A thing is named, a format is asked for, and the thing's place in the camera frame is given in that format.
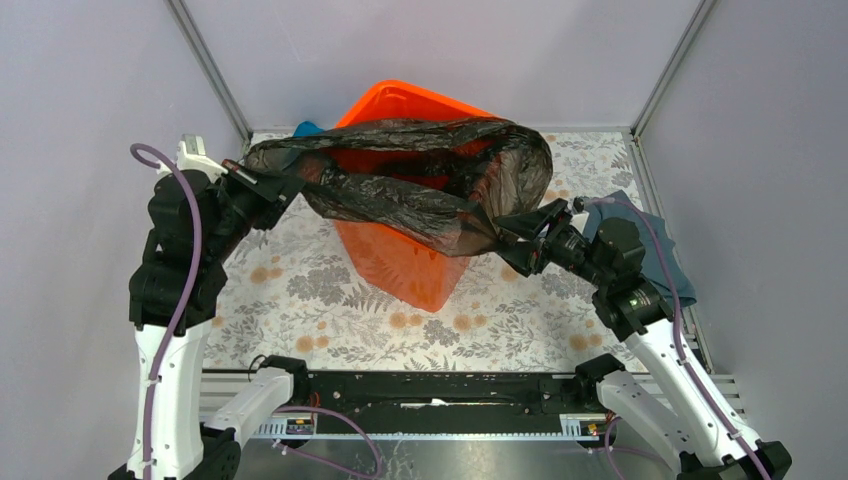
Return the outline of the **black trash bag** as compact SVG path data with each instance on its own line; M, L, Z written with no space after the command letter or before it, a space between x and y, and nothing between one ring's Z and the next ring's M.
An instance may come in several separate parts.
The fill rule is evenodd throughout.
M495 223L537 208L552 179L543 136L496 117L391 118L253 145L245 166L304 180L328 219L374 223L450 257L514 244Z

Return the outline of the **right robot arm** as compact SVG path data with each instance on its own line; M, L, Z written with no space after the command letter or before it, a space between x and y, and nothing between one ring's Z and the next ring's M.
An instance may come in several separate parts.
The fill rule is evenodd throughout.
M573 386L583 410L613 412L645 440L678 479L782 479L792 458L764 441L721 394L686 346L678 293L665 298L643 274L646 219L605 218L588 240L586 202L559 199L495 224L517 237L499 255L524 276L556 265L595 286L598 318L648 369L667 401L659 402L605 355L579 366Z

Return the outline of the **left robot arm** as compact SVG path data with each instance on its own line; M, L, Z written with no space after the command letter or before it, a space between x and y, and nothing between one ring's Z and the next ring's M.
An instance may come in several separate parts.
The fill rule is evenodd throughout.
M243 446L272 412L309 401L305 363L270 356L210 418L199 412L225 261L250 231L274 226L303 185L232 161L218 174L195 167L159 177L148 204L153 226L129 282L139 407L130 456L115 478L231 479Z

